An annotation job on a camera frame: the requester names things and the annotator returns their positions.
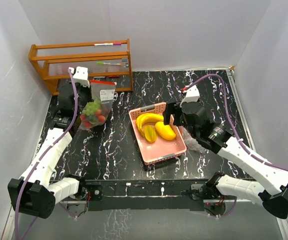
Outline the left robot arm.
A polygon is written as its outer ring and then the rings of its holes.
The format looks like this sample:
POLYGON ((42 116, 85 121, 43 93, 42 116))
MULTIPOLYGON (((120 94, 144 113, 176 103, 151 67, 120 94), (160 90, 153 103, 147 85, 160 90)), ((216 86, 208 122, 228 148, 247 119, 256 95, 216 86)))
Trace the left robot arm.
POLYGON ((15 216, 23 213, 46 219, 65 198, 80 200, 86 196, 81 177, 69 175, 55 183, 50 179, 81 124, 83 107, 91 99, 90 86, 67 82, 60 87, 57 109, 39 152, 20 178, 8 184, 15 216))

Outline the yellow mango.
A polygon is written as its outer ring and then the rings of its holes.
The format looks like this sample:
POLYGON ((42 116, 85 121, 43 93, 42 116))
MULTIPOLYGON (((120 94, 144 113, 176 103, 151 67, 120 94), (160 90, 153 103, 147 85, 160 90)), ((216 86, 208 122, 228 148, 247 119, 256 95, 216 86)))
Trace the yellow mango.
POLYGON ((162 121, 155 124, 155 129, 164 140, 172 141, 176 138, 176 133, 173 131, 171 126, 164 125, 162 121))

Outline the yellow starfruit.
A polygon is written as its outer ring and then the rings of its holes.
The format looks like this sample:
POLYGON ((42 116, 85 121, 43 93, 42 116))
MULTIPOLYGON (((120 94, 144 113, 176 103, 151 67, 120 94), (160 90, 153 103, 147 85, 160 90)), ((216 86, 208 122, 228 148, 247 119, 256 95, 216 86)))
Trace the yellow starfruit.
POLYGON ((157 139, 155 128, 153 128, 151 125, 146 126, 144 128, 144 137, 150 144, 154 143, 157 139))

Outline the pink white marker pen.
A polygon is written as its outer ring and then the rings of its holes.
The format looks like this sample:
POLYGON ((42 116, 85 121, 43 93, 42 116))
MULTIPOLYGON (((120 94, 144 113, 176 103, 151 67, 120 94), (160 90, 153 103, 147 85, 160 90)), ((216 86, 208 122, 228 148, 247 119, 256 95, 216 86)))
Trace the pink white marker pen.
POLYGON ((94 46, 95 47, 99 47, 99 46, 121 46, 122 43, 121 42, 105 42, 105 43, 95 43, 94 46))

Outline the clear zip bag orange zipper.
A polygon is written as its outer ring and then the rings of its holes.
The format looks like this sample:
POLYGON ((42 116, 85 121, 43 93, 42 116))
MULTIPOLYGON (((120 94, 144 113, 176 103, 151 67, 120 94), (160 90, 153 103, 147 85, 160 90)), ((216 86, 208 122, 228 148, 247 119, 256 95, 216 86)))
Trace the clear zip bag orange zipper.
POLYGON ((88 130, 106 122, 114 102, 116 85, 116 82, 90 80, 92 98, 81 111, 81 129, 88 130))

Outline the green grape bunch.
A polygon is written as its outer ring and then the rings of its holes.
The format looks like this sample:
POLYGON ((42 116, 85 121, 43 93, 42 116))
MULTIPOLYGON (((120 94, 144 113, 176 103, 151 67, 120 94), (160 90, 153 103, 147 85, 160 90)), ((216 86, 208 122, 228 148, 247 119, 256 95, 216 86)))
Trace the green grape bunch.
POLYGON ((92 102, 88 102, 83 109, 83 114, 87 117, 96 115, 98 110, 101 109, 101 101, 96 99, 92 102))

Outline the yellow banana bunch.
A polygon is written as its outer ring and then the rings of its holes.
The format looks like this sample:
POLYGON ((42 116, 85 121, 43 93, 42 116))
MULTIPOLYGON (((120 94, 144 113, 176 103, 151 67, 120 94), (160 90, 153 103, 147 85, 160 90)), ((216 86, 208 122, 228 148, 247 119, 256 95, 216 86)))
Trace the yellow banana bunch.
POLYGON ((157 123, 157 122, 163 122, 164 117, 160 114, 156 113, 144 113, 137 117, 136 119, 136 126, 139 130, 139 133, 142 137, 144 137, 144 131, 143 126, 147 123, 157 123))

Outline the wooden shelf rack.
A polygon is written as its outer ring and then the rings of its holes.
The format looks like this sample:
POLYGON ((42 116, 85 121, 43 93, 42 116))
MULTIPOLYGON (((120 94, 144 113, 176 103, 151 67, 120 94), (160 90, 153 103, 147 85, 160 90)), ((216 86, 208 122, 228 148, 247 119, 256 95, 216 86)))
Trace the wooden shelf rack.
POLYGON ((28 59, 51 95, 59 94, 59 81, 68 79, 68 70, 88 79, 127 76, 128 85, 117 92, 133 91, 130 40, 31 45, 28 59))

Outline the black base bar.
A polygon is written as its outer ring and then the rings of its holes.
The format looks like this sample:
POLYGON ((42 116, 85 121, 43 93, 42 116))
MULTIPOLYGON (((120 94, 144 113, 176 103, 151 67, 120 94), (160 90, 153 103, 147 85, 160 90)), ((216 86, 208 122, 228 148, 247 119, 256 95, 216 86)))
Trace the black base bar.
POLYGON ((166 210, 203 211, 206 203, 217 203, 206 193, 206 180, 87 180, 89 210, 166 210))

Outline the red strawberry bunch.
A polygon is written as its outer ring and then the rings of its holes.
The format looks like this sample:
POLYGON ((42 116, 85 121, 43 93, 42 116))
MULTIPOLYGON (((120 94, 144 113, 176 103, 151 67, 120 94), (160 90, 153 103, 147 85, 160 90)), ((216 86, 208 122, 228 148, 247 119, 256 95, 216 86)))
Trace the red strawberry bunch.
POLYGON ((80 119, 82 122, 81 125, 85 129, 91 129, 92 127, 102 125, 106 121, 106 117, 102 114, 100 109, 89 116, 82 113, 80 119))

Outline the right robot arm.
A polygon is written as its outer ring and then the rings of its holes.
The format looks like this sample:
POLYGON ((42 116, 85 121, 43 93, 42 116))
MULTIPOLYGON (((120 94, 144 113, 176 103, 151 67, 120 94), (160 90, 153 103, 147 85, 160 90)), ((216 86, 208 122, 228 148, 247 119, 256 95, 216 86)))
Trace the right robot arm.
POLYGON ((173 124, 184 127, 203 148, 233 162, 254 179, 243 180, 217 172, 191 194, 214 199, 234 196, 262 205, 279 219, 288 217, 288 171, 261 160, 231 130, 210 120, 198 102, 168 103, 163 117, 166 124, 174 118, 173 124))

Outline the green marker pen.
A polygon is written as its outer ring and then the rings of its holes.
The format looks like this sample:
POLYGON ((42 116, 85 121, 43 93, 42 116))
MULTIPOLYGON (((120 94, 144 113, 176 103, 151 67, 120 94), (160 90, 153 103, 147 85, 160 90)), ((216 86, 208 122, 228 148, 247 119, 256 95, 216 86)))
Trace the green marker pen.
POLYGON ((110 65, 110 66, 121 66, 121 63, 114 63, 114 62, 96 62, 97 65, 110 65))

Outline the pink plastic basket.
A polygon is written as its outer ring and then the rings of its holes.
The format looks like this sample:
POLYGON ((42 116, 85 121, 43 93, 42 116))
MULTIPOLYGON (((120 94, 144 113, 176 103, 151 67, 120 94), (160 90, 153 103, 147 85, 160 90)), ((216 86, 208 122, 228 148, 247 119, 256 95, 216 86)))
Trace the pink plastic basket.
POLYGON ((142 137, 138 128, 136 127, 136 119, 139 115, 146 113, 162 115, 165 108, 166 103, 160 102, 129 111, 129 117, 131 119, 135 139, 139 146, 139 150, 145 165, 151 165, 174 157, 179 157, 187 151, 187 147, 177 126, 171 126, 176 133, 176 139, 165 140, 158 136, 156 142, 154 143, 149 143, 144 137, 142 137))

